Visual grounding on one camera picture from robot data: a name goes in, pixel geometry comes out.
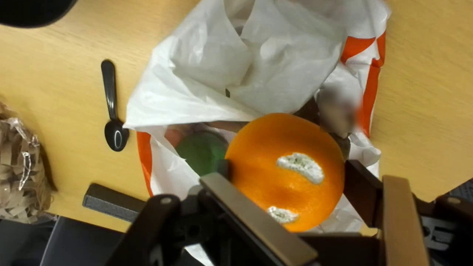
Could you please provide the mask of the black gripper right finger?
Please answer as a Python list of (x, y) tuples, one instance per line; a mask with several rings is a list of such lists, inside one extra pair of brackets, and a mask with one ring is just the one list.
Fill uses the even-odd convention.
[(377, 179), (359, 161), (344, 163), (344, 195), (369, 228), (378, 229), (381, 266), (430, 266), (409, 182)]

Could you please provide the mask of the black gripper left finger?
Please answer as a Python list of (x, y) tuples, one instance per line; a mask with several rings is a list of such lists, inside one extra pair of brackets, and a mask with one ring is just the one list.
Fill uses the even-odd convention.
[(264, 263), (273, 266), (313, 266), (317, 253), (275, 222), (218, 173), (199, 179), (205, 192), (229, 216), (236, 229), (255, 246)]

